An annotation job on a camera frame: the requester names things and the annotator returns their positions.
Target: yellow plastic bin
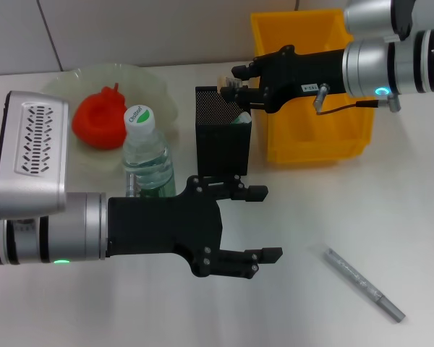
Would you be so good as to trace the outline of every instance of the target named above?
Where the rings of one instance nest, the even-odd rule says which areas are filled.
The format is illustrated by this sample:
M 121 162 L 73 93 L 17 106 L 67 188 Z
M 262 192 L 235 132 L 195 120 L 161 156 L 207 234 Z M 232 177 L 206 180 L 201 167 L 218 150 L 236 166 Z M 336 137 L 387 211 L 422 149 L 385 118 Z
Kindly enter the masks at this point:
M 343 49 L 353 40 L 344 27 L 341 10 L 254 13 L 251 16 L 255 55 L 294 45 L 296 53 Z M 275 114 L 255 112 L 259 137 L 272 163 L 335 161 L 362 154 L 371 141 L 374 110 L 350 108 L 318 116 L 313 97 L 289 101 Z M 329 95 L 323 110 L 358 100 L 347 94 Z

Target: plastic water bottle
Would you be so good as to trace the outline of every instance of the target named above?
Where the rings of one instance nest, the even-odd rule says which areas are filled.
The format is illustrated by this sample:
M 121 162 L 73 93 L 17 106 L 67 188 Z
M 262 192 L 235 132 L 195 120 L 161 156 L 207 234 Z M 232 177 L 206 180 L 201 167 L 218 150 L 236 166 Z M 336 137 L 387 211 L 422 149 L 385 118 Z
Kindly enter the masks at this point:
M 128 197 L 173 197 L 174 167 L 164 135 L 156 130 L 154 113 L 144 105 L 132 106 L 124 115 L 127 138 L 123 164 Z

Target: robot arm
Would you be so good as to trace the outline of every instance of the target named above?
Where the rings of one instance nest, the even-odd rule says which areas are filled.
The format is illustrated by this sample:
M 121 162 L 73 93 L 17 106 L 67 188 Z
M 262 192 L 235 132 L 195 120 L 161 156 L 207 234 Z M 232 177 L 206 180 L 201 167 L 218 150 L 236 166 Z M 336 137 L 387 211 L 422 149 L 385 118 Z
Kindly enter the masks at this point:
M 415 0 L 356 0 L 344 12 L 352 35 L 374 38 L 344 50 L 298 55 L 294 46 L 232 69 L 235 78 L 260 77 L 259 88 L 226 86 L 222 96 L 241 107 L 275 113 L 289 100 L 347 93 L 354 98 L 434 93 L 434 30 L 408 38 Z M 375 102 L 359 107 L 378 107 Z
M 252 278 L 281 248 L 220 249 L 217 200 L 262 202 L 266 187 L 239 176 L 192 176 L 177 197 L 66 193 L 67 104 L 11 92 L 0 135 L 0 265 L 104 260 L 114 255 L 174 253 L 197 277 Z

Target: pen holder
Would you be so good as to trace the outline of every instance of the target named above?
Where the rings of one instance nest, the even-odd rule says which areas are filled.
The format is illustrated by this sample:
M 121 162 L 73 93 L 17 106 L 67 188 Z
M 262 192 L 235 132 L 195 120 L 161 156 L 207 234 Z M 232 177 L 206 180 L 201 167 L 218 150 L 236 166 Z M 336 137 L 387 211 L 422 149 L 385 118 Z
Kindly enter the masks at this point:
M 233 124 L 243 112 L 217 87 L 196 87 L 196 152 L 199 176 L 247 174 L 252 122 Z

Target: white tabletop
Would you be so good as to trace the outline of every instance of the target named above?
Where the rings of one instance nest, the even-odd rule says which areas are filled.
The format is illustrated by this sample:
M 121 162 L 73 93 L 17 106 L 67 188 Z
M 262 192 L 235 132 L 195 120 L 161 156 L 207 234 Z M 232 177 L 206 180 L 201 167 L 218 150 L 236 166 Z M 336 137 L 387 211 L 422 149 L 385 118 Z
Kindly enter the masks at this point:
M 196 174 L 195 86 L 232 66 L 150 69 L 179 108 L 178 191 Z M 39 91 L 55 76 L 0 77 L 0 123 L 10 90 Z M 400 115 L 377 112 L 371 146 L 334 166 L 267 166 L 253 129 L 244 182 L 270 193 L 264 203 L 219 203 L 223 249 L 284 248 L 252 280 L 195 278 L 173 254 L 3 266 L 0 346 L 434 346 L 434 95 L 402 106 Z M 395 324 L 338 277 L 316 255 L 323 244 L 407 318 Z

